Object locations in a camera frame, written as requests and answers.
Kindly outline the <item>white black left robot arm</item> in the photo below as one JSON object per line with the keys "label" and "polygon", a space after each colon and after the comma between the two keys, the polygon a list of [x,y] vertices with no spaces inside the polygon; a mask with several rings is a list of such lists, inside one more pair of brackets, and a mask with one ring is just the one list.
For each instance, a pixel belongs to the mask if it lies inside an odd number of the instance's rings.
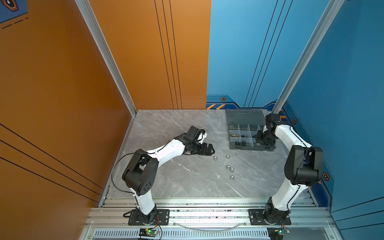
{"label": "white black left robot arm", "polygon": [[133,211],[144,224],[157,220],[157,206],[151,189],[154,186],[158,168],[173,158],[182,155],[211,156],[215,153],[212,144],[205,143],[207,133],[194,126],[189,131],[176,136],[167,144],[154,150],[139,149],[122,174],[122,180],[133,194],[137,207]]}

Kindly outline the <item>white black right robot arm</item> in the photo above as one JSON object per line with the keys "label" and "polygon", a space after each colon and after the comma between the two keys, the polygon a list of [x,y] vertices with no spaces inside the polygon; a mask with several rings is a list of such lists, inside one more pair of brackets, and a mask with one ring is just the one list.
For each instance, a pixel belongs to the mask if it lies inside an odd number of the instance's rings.
{"label": "white black right robot arm", "polygon": [[283,124],[277,114],[266,116],[266,125],[258,131],[256,140],[263,147],[271,147],[276,140],[281,140],[290,151],[284,166],[285,180],[268,199],[263,212],[267,224],[280,224],[288,218],[298,196],[321,179],[324,153],[306,142],[292,126]]}

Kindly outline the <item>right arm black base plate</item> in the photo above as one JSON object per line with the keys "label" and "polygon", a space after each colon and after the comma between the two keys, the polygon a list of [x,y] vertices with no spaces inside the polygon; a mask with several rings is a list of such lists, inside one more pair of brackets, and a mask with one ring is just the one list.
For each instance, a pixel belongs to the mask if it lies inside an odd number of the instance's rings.
{"label": "right arm black base plate", "polygon": [[268,213],[264,209],[249,209],[248,214],[252,226],[292,224],[288,211],[270,210]]}

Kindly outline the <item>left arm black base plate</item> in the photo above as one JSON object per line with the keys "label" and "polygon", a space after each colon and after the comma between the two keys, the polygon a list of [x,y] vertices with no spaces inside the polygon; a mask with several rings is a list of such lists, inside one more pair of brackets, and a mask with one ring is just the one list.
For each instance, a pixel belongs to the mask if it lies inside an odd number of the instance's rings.
{"label": "left arm black base plate", "polygon": [[129,226],[167,226],[170,220],[170,210],[168,209],[153,209],[148,215],[144,215],[140,210],[134,209],[129,215]]}

